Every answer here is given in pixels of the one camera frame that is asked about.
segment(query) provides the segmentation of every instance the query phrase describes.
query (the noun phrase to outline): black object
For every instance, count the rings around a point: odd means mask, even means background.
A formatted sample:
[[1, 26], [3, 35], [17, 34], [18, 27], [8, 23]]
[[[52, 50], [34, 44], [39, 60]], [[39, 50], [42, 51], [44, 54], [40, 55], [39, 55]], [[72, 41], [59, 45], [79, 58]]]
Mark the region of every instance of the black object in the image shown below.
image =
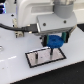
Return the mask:
[[43, 23], [43, 26], [46, 26], [46, 23]]
[[38, 53], [37, 52], [35, 53], [35, 58], [38, 59]]
[[37, 24], [31, 24], [30, 26], [26, 26], [26, 27], [22, 27], [22, 28], [14, 28], [14, 27], [9, 27], [9, 26], [6, 26], [6, 25], [3, 25], [0, 23], [0, 27], [7, 29], [7, 30], [11, 30], [11, 31], [38, 33]]
[[13, 15], [13, 14], [12, 14], [11, 16], [12, 16], [12, 17], [14, 17], [14, 15]]
[[17, 3], [17, 0], [14, 1], [14, 4], [16, 4], [16, 3]]
[[64, 23], [67, 23], [67, 21], [66, 21], [66, 20], [64, 20]]
[[29, 58], [27, 56], [27, 54], [30, 54], [30, 53], [33, 53], [33, 52], [25, 53], [25, 55], [26, 55], [26, 58], [27, 58], [27, 61], [28, 61], [28, 64], [29, 64], [30, 68], [34, 68], [34, 67], [37, 67], [37, 66], [41, 66], [41, 65], [44, 65], [44, 64], [51, 63], [51, 62], [56, 62], [56, 61], [60, 61], [60, 60], [66, 59], [66, 56], [64, 55], [64, 53], [62, 52], [62, 50], [59, 49], [59, 51], [63, 55], [63, 58], [59, 58], [57, 60], [51, 60], [51, 61], [48, 61], [48, 62], [45, 62], [45, 63], [42, 63], [42, 64], [37, 64], [37, 65], [34, 65], [34, 66], [31, 65], [30, 60], [29, 60]]
[[0, 8], [0, 14], [2, 14], [3, 13], [3, 9], [2, 8]]
[[0, 0], [0, 3], [4, 3], [6, 0]]
[[53, 55], [53, 48], [51, 48], [50, 55]]
[[68, 43], [68, 40], [69, 40], [69, 31], [66, 32], [66, 41], [65, 41], [65, 43]]
[[83, 24], [78, 24], [77, 26], [84, 32], [84, 23]]
[[42, 45], [43, 45], [43, 47], [46, 47], [46, 45], [47, 45], [47, 35], [42, 36]]
[[4, 5], [0, 5], [0, 8], [4, 8]]

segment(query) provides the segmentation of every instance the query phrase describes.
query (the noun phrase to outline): small part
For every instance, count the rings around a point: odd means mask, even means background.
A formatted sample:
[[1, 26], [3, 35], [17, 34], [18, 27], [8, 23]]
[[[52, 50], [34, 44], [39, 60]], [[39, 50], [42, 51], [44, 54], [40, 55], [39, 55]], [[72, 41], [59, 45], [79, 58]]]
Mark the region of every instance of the small part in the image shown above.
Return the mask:
[[38, 63], [38, 53], [37, 52], [35, 52], [35, 62], [36, 64]]
[[[16, 18], [13, 19], [13, 24], [14, 24], [14, 28], [17, 28], [17, 20], [16, 20]], [[15, 35], [16, 35], [16, 38], [17, 37], [24, 37], [24, 32], [22, 32], [22, 31], [15, 31]]]
[[50, 55], [51, 56], [53, 55], [53, 48], [51, 48]]

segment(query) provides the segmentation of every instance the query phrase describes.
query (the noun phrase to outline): white surface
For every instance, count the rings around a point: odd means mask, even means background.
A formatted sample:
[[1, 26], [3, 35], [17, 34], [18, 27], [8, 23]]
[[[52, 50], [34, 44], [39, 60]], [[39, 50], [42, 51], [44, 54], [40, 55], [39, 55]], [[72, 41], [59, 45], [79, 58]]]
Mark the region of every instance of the white surface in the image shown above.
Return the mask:
[[[0, 23], [12, 26], [11, 14], [0, 15]], [[0, 29], [0, 46], [4, 51], [0, 52], [0, 84], [8, 84], [58, 69], [70, 64], [84, 61], [84, 33], [76, 28], [72, 33], [69, 43], [61, 48], [67, 59], [29, 68], [25, 53], [41, 48], [39, 37], [25, 34], [23, 38], [15, 38], [13, 31]]]

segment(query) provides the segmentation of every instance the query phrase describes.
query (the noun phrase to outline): cable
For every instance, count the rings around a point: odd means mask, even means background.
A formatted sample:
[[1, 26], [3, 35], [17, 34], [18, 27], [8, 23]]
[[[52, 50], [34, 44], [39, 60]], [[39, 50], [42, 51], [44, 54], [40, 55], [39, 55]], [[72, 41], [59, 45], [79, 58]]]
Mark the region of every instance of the cable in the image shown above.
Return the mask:
[[3, 29], [11, 30], [11, 31], [38, 33], [37, 24], [31, 24], [30, 26], [26, 26], [22, 28], [14, 28], [14, 27], [9, 27], [0, 23], [0, 27]]

